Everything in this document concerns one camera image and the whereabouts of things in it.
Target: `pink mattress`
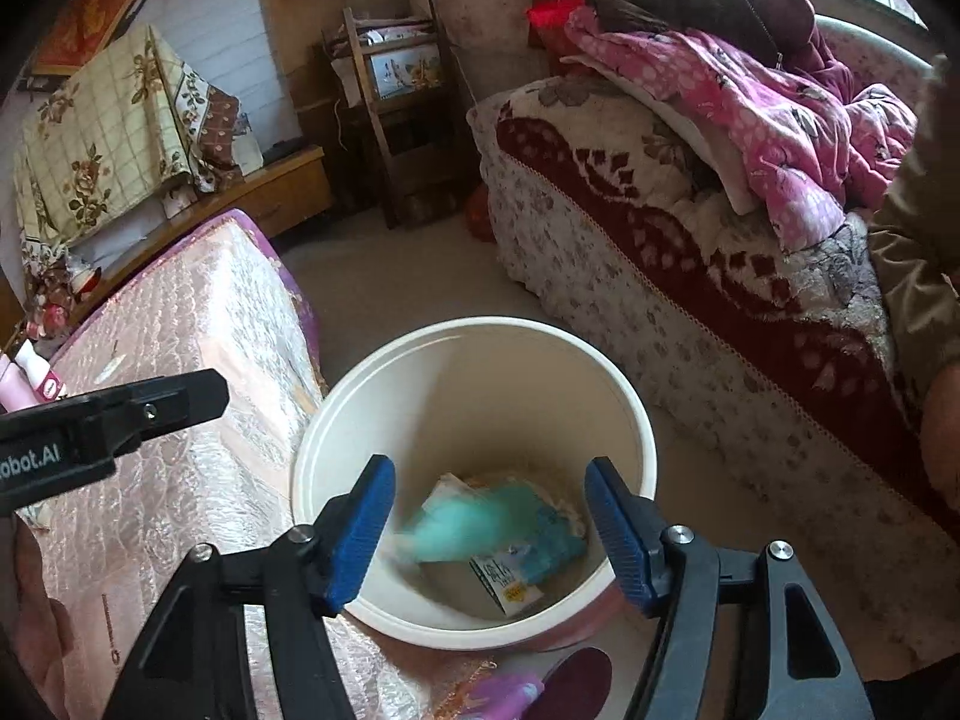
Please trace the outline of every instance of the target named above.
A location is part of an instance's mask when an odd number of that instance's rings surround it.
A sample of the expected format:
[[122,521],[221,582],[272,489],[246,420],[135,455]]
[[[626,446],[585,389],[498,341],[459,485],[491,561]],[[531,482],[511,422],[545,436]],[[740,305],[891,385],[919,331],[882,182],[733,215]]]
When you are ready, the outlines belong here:
[[[69,610],[65,660],[72,720],[100,717],[126,654],[194,544],[266,546],[292,525],[290,469],[325,384],[304,302],[251,220],[211,220],[114,295],[55,360],[70,391],[214,367],[229,381],[221,419],[147,442],[102,483],[51,502],[39,533],[51,597]],[[477,663],[383,643],[347,618],[328,622],[359,717],[388,707],[421,717]],[[278,717],[262,610],[248,610],[260,716]]]

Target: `white trash bin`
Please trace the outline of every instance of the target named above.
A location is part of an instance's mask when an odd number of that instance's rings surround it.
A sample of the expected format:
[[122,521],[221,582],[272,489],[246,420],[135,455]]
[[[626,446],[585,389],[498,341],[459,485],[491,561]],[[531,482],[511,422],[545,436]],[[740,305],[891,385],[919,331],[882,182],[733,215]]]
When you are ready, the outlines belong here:
[[[424,327],[344,376],[307,428],[296,458],[296,522],[312,522],[326,501],[346,493],[374,454],[397,466],[385,536],[408,522],[445,471],[556,474],[587,522],[583,479],[594,457],[609,457],[635,493],[653,498],[656,490],[653,432],[626,377],[570,333],[512,317]],[[552,584],[529,616],[508,620],[478,611],[468,592],[442,589],[428,572],[398,566],[385,546],[389,538],[381,539],[347,610],[383,634],[435,649],[573,644],[622,603],[589,525],[586,557]],[[483,592],[478,581],[476,587]]]

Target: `white wall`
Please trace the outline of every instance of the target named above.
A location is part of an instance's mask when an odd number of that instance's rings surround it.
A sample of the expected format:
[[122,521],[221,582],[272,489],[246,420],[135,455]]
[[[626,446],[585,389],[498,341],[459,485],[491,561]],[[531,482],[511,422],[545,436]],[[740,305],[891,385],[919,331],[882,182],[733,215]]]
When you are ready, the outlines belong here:
[[[138,23],[152,23],[205,80],[240,98],[261,148],[299,135],[293,103],[277,69],[260,0],[147,0]],[[0,110],[0,266],[23,299],[13,151],[30,95],[13,93]]]

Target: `pink quilt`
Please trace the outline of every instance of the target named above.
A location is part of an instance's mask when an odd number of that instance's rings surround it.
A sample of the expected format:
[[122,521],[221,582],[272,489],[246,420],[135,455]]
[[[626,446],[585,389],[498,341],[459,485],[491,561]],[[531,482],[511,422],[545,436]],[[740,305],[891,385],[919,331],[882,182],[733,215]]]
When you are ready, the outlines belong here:
[[583,52],[658,100],[681,100],[722,127],[786,251],[836,232],[848,200],[880,207],[913,143],[917,118],[882,84],[843,105],[821,87],[766,68],[697,29],[603,32],[590,7],[571,14],[566,32]]

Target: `pillow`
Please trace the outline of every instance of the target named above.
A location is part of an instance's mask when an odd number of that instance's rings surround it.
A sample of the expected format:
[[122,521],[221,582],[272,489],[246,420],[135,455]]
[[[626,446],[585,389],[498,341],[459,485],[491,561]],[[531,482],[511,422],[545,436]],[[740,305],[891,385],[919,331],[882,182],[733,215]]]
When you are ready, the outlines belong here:
[[717,127],[696,112],[680,113],[670,103],[657,100],[640,84],[624,79],[616,71],[591,56],[567,56],[560,61],[575,62],[592,68],[663,119],[664,123],[683,138],[694,153],[720,176],[720,182],[723,184],[734,213],[745,215],[763,205],[760,198],[750,191],[747,185],[747,170],[743,167],[740,150],[721,127]]

